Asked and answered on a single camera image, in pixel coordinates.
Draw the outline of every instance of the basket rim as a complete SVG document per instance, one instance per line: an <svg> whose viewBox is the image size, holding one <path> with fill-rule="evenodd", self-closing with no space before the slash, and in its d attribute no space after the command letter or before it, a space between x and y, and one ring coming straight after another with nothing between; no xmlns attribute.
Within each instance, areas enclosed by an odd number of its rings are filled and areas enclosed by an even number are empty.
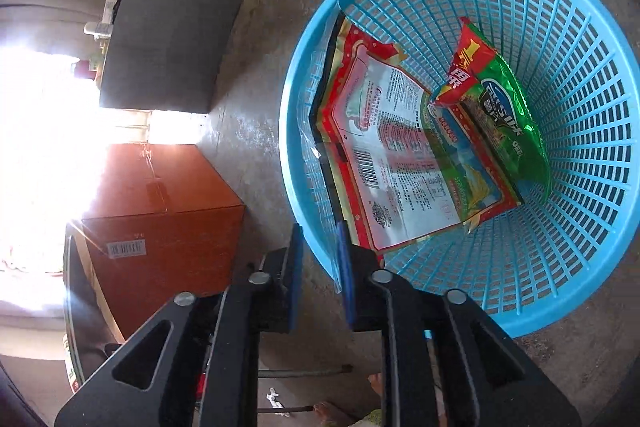
<svg viewBox="0 0 640 427"><path fill-rule="evenodd" d="M322 31L326 17L335 8L339 0L324 0L310 21L306 25L298 44L292 54L289 68L287 70L284 88L282 91L282 99L280 103L280 116L278 122L278 144L280 149L280 163L282 166L282 175L284 178L285 189L289 204L292 208L294 217L302 226L305 240L312 253L318 259L324 270L332 279L332 260L330 254L326 251L322 240L324 232L318 227L315 229L310 226L309 219L298 199L299 190L308 190L306 187L306 179L304 183L300 180L299 173L294 172L292 165L300 164L302 159L302 146L300 145L300 129L297 122L297 107L300 94L300 86L296 89L294 85L296 76L300 72L300 68L305 68L309 63L309 57L312 49L312 38ZM607 27L610 33L610 39L607 41L609 47L615 46L616 67L620 71L628 71L632 82L633 99L636 102L636 109L639 104L638 82L640 82L640 68L622 29L617 21L613 18L609 10L600 0L581 0L584 6L590 7L594 14L597 14L602 23ZM553 297L553 295L545 296L537 299L535 302L523 307L523 311L518 315L516 311L500 312L492 317L498 322L509 335L519 337L532 333L553 322L563 318L570 312L575 310L580 304L587 300L604 281L613 272L622 256L625 254L631 240L633 239L638 224L640 223L640 169L635 176L629 179L629 185L635 188L633 201L626 205L631 211L622 215L622 212L616 217L616 229L612 230L603 244L598 249L599 252L606 250L609 253L596 254L596 263L585 266L564 286L564 291ZM555 299L553 305L549 305L549 299Z"/></svg>

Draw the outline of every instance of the plastic packaging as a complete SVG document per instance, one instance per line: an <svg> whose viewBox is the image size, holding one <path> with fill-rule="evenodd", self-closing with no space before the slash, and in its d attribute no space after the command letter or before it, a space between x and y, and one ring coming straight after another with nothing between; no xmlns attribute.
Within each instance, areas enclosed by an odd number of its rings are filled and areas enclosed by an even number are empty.
<svg viewBox="0 0 640 427"><path fill-rule="evenodd" d="M466 112L433 105L405 57L341 14L309 116L336 219L378 252L518 204Z"/></svg>
<svg viewBox="0 0 640 427"><path fill-rule="evenodd" d="M514 183L543 187L552 176L542 135L535 124L520 83L494 47L467 18L449 69L449 81L438 92L436 105L462 103L475 120Z"/></svg>

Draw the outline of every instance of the cardboard box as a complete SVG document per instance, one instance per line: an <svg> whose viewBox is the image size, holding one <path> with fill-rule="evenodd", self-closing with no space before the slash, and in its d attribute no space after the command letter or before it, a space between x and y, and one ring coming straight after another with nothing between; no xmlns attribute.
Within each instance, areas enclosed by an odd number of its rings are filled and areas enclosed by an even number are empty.
<svg viewBox="0 0 640 427"><path fill-rule="evenodd" d="M79 251L124 339L175 294L226 288L243 214L196 146L111 146Z"/></svg>

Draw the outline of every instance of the wall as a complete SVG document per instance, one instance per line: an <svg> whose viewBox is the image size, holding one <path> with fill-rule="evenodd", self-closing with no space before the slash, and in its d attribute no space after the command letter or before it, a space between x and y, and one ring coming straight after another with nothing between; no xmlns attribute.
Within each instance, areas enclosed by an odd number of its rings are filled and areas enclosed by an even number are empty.
<svg viewBox="0 0 640 427"><path fill-rule="evenodd" d="M20 393L48 424L71 397L63 360L31 360L0 355L0 362Z"/></svg>

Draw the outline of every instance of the box label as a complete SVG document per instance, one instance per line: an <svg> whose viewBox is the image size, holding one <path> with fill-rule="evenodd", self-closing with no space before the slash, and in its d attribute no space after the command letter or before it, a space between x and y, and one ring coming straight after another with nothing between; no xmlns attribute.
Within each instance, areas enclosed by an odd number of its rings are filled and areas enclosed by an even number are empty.
<svg viewBox="0 0 640 427"><path fill-rule="evenodd" d="M144 239L135 241L116 241L107 243L107 255L109 259L120 257L132 257L134 255L146 255L146 244Z"/></svg>

